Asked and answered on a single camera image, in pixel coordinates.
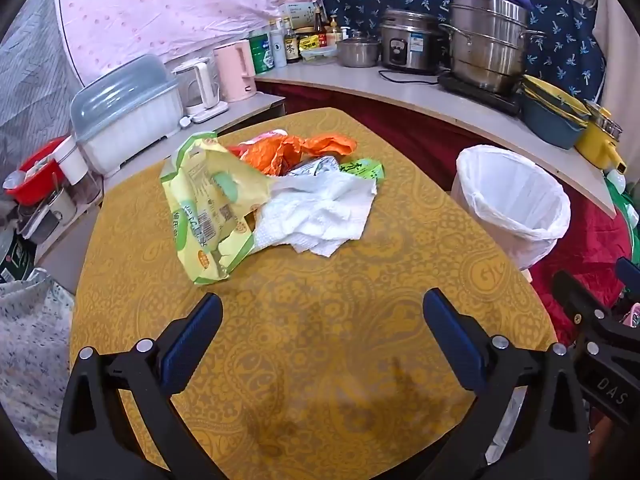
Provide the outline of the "red cabinet curtain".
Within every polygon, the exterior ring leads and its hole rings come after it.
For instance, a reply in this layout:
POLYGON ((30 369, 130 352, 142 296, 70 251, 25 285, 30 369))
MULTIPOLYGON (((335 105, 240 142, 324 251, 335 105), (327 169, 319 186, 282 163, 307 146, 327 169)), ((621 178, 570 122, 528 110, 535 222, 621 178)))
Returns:
MULTIPOLYGON (((454 183, 459 153, 488 142, 443 120, 351 93, 263 81, 257 88, 285 98, 290 114, 321 107, 342 110, 392 144, 445 191, 454 183)), ((571 186, 563 188, 572 206, 570 227, 552 252, 533 266, 532 275, 556 336, 562 344, 572 344, 577 326, 553 298, 553 275, 561 270, 572 274, 600 304, 612 306, 624 288, 616 278, 615 263, 631 256, 631 238, 622 214, 610 218, 571 186)))

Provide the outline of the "black induction cooker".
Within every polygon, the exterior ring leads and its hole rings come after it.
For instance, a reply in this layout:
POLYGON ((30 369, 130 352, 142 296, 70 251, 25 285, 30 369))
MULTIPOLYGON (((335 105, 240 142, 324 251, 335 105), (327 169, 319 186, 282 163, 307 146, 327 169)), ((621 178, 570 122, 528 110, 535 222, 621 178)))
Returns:
POLYGON ((477 103, 486 105, 503 114, 515 117, 520 114, 520 103, 515 96, 502 96, 499 93, 490 92, 477 88, 465 82, 450 72, 442 73, 438 76, 439 85, 446 91, 465 96, 477 103))

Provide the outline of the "soy sauce bottle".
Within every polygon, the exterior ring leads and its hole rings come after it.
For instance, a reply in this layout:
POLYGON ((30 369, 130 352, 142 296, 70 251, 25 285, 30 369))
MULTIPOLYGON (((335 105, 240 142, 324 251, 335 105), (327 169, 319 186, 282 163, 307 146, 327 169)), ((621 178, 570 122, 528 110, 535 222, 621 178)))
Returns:
POLYGON ((282 24, 284 28, 284 48, 285 57, 288 64, 297 63, 300 61, 300 53, 298 47, 298 39, 294 32, 291 19, 286 16, 282 18, 282 24))

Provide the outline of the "pink electric kettle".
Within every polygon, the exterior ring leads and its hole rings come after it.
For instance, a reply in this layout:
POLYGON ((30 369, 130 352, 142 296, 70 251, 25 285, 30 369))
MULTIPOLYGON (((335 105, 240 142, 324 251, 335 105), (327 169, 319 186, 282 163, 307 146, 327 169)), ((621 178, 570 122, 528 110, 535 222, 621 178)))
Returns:
POLYGON ((250 43, 238 40, 213 50, 222 98, 229 103, 244 101, 257 92, 250 43))

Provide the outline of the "white lidded container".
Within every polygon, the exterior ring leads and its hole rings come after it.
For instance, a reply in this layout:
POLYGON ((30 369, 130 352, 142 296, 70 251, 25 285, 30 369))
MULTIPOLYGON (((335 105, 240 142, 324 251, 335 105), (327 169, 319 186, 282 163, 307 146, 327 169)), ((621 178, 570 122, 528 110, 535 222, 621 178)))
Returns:
POLYGON ((71 185, 78 184, 89 172, 88 164, 72 136, 66 136, 52 155, 71 185))

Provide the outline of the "pink dotted curtain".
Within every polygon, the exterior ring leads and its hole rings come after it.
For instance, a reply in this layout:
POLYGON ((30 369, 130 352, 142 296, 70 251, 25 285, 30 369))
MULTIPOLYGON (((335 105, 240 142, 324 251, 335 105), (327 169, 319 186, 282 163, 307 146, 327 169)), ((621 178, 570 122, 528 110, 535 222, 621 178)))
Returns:
POLYGON ((65 47, 88 84, 145 53, 165 62, 243 38, 309 0, 58 0, 65 47))

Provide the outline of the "large steel steamer pot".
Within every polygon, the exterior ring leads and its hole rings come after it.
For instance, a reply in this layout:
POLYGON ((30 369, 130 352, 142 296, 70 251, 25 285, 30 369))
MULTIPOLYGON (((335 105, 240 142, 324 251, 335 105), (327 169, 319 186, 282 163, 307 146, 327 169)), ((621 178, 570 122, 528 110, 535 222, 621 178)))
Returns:
POLYGON ((488 92, 513 92, 529 43, 546 36, 528 19, 529 10, 511 0, 450 0, 449 21, 440 28, 449 36, 454 76, 488 92))

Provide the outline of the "orange snack wrapper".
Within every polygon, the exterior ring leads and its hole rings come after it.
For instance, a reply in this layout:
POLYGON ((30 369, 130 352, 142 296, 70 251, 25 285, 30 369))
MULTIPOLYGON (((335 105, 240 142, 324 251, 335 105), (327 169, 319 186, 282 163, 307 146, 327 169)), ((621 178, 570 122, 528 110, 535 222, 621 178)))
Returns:
POLYGON ((228 146, 228 150, 242 162, 273 177, 284 176, 305 158, 347 156, 356 148, 356 140, 338 133, 321 133, 311 138, 288 134, 274 136, 251 146, 228 146))

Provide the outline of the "silver foil wrapper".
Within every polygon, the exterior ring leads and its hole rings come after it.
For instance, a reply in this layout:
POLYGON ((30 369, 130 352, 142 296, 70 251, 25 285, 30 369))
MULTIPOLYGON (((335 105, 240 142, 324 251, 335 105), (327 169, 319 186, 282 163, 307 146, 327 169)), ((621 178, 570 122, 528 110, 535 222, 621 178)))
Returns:
POLYGON ((340 164, 332 155, 306 159, 288 172, 288 176, 316 176, 340 170, 340 164))

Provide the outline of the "green tea box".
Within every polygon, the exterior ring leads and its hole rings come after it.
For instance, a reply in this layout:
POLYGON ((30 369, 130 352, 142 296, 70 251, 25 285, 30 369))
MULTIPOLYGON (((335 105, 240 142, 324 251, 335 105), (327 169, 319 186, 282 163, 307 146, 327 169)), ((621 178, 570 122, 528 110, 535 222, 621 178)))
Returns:
POLYGON ((340 165, 341 172, 352 174, 363 179, 382 181, 385 179, 385 171, 382 162, 370 158, 360 158, 343 162, 340 165))

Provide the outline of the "pink paper cup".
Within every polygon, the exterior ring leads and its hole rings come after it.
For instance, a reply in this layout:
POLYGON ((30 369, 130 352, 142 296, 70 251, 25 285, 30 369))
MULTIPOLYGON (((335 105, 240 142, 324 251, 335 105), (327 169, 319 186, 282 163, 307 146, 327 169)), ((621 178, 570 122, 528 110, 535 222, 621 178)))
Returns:
POLYGON ((239 145, 251 146, 262 140, 273 138, 274 136, 287 136, 287 135, 288 133, 284 129, 273 129, 273 130, 258 134, 258 136, 254 136, 254 138, 251 138, 250 140, 243 141, 239 145))

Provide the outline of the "yellow green snack bag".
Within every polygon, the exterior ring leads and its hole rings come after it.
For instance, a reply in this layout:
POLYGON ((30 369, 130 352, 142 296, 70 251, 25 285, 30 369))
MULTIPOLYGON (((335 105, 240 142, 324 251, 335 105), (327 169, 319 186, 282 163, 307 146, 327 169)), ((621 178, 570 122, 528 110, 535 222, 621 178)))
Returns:
POLYGON ((160 184, 186 275, 198 286, 228 278, 254 247, 247 217, 270 200, 270 179, 201 132, 165 162, 160 184))

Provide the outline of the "small steel pot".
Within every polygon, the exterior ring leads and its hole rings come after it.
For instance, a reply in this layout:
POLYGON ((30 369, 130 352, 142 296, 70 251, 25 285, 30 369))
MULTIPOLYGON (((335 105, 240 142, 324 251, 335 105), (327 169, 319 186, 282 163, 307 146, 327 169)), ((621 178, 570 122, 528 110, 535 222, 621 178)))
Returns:
POLYGON ((336 44, 337 62, 349 68, 369 68, 378 65, 380 42, 375 37, 354 37, 336 44))

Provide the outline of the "white paper towel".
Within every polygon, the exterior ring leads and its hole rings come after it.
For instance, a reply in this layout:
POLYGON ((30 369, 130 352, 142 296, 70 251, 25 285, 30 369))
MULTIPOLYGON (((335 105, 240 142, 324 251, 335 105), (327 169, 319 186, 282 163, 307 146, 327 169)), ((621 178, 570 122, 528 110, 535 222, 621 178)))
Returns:
POLYGON ((378 182, 347 172, 272 177, 270 200, 257 211, 253 250, 288 245, 329 258, 360 240, 377 195, 378 182))

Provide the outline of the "steel rice cooker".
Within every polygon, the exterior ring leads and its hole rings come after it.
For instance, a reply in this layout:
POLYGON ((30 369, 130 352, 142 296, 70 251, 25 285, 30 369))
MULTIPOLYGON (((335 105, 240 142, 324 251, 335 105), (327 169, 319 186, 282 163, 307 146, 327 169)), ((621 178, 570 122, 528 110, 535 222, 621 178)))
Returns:
POLYGON ((442 65, 448 36, 434 16, 386 9, 380 24, 382 64, 391 70, 435 75, 442 65))

